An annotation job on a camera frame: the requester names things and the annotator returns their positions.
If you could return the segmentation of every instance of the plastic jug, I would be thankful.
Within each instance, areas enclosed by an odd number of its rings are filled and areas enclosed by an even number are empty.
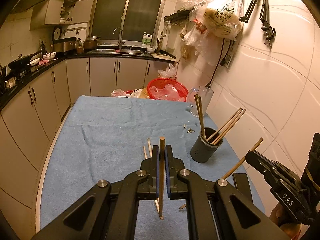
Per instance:
[[[207,108],[213,96],[213,90],[205,86],[200,86],[199,88],[192,88],[189,91],[186,98],[186,102],[189,103],[189,106],[191,106],[190,113],[195,117],[199,117],[197,106],[195,103],[195,94],[198,94],[198,96],[201,97],[202,111],[203,111],[203,114],[205,114],[205,111],[207,111]]]
[[[142,38],[142,47],[148,48],[151,45],[152,35],[144,33]]]

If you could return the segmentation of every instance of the metal screw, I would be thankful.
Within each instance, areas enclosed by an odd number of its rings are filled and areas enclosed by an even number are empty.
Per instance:
[[[101,187],[101,188],[108,186],[108,182],[105,179],[100,179],[97,184],[98,184],[98,187]]]
[[[190,171],[187,170],[187,169],[182,169],[182,170],[180,171],[180,174],[181,174],[182,176],[188,176],[188,175],[190,174]]]
[[[138,170],[137,171],[137,175],[139,176],[139,177],[143,177],[143,176],[145,176],[147,174],[147,172],[145,171],[145,170]]]
[[[219,179],[218,185],[221,187],[225,187],[226,185],[228,185],[228,182],[225,179]]]

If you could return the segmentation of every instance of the cabinet handle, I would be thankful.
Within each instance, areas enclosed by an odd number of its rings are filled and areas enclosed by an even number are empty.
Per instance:
[[[28,94],[29,94],[29,96],[30,96],[31,105],[33,105],[32,97],[31,97],[31,93],[30,93],[30,91],[29,91],[29,90],[28,90]]]
[[[35,102],[37,101],[36,99],[36,94],[35,94],[35,90],[33,88],[31,88],[32,92],[33,92],[33,95],[35,96]]]

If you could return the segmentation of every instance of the table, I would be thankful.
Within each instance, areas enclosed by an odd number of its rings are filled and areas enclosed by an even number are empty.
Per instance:
[[[196,163],[190,149],[199,135],[200,123],[187,106],[184,102],[150,99],[79,97],[50,157],[42,189],[40,227],[50,223],[99,179],[113,183],[138,170],[144,159],[143,146],[148,151],[148,137],[151,145],[159,145],[159,137],[164,136],[166,144],[172,145],[173,156],[203,179],[221,178],[239,158],[224,139],[208,162]],[[208,115],[204,123],[217,128]],[[187,133],[189,128],[196,132]],[[237,172],[245,172],[244,167]],[[233,184],[232,176],[228,181]],[[249,182],[253,202],[264,212]],[[170,201],[165,194],[161,221],[154,201],[140,201],[135,239],[188,239],[186,209],[179,210],[184,202]]]

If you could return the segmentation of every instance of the cutting board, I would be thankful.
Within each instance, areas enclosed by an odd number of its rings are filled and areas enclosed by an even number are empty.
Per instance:
[[[154,58],[164,59],[164,60],[170,60],[170,61],[176,61],[174,58],[170,57],[169,55],[159,55],[159,54],[153,54],[151,53],[151,56]]]

